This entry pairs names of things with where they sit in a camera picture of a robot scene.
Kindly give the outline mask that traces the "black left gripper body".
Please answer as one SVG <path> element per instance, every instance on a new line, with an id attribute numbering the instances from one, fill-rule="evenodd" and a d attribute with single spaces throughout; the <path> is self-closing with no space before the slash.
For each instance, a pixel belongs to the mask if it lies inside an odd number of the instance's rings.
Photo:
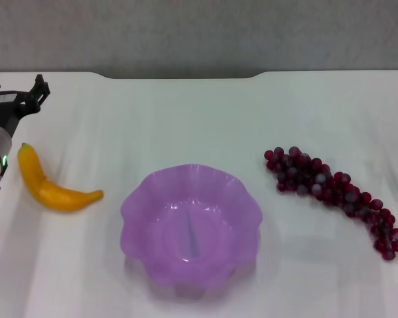
<path id="1" fill-rule="evenodd" d="M 4 91 L 0 93 L 0 127 L 13 136 L 20 120 L 27 116 L 27 93 Z"/>

